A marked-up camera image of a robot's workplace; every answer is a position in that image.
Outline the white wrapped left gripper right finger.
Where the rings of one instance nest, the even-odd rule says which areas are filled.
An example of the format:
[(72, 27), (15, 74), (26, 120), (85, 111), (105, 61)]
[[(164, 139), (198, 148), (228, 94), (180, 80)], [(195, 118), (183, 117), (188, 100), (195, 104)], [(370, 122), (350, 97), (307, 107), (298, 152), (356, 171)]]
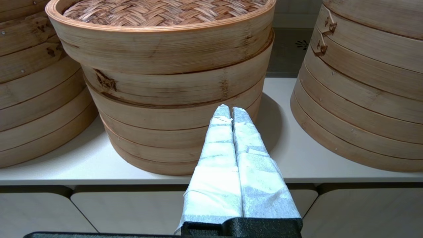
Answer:
[(247, 111), (233, 107), (232, 119), (243, 216), (301, 219), (281, 171)]

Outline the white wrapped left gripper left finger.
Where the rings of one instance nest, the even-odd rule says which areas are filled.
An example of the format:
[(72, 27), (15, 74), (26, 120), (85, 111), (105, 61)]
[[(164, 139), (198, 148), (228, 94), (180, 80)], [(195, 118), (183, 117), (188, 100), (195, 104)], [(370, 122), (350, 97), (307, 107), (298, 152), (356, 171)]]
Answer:
[(198, 164), (184, 193), (175, 233), (186, 222), (221, 225), (242, 215), (241, 186), (229, 107), (218, 106), (210, 120)]

